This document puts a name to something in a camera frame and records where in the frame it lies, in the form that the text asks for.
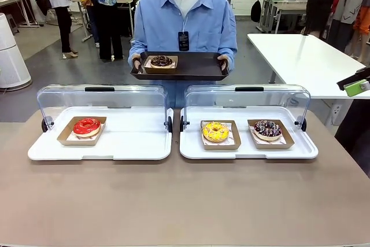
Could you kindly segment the person's left hand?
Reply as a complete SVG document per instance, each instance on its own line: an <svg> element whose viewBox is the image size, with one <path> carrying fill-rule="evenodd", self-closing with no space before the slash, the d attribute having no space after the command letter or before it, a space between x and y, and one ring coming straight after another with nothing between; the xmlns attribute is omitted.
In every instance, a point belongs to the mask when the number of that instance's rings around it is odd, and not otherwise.
<svg viewBox="0 0 370 247"><path fill-rule="evenodd" d="M220 68L222 72L230 71L230 59L226 54L218 56L218 61L220 62Z"/></svg>

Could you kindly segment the person's right hand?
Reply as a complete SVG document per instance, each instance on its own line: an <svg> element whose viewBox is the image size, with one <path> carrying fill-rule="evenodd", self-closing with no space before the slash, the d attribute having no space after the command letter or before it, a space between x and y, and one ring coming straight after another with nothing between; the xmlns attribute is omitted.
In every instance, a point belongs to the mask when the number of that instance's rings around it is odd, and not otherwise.
<svg viewBox="0 0 370 247"><path fill-rule="evenodd" d="M140 54L134 54L132 56L132 65L136 73L143 73Z"/></svg>

